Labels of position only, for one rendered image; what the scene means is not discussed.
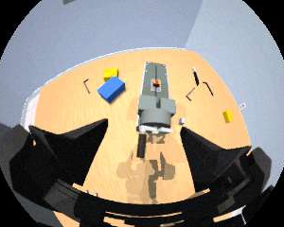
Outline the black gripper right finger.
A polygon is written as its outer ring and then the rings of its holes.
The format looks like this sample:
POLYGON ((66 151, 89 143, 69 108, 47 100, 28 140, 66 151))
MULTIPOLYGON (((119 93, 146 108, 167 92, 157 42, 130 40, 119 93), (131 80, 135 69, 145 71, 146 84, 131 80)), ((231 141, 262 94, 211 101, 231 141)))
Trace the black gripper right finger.
POLYGON ((190 167, 195 193, 209 189, 208 185, 217 181, 234 163, 234 160, 248 155, 252 148, 252 145, 251 147, 247 145, 247 147, 240 148, 222 148, 185 126, 181 126, 179 133, 188 167, 190 167))

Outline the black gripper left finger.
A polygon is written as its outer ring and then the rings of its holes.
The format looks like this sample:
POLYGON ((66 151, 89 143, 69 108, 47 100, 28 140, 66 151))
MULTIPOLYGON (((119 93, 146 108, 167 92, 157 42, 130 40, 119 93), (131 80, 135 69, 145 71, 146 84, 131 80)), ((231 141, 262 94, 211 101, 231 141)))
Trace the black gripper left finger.
POLYGON ((28 131, 36 144, 55 156, 56 162, 74 179, 74 184, 83 186, 108 126, 108 118, 103 118, 58 135, 33 125, 28 125, 28 131))

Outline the blue rectangular block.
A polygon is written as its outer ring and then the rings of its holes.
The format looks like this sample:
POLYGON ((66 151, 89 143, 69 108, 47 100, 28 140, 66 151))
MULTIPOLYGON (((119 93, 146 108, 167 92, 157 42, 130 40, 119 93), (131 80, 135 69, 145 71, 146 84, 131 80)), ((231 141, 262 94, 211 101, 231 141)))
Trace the blue rectangular block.
POLYGON ((111 103, 126 90, 126 83, 123 80, 117 79, 116 76, 112 76, 103 86, 98 88, 97 92, 100 94, 100 97, 104 98, 104 101, 111 103))

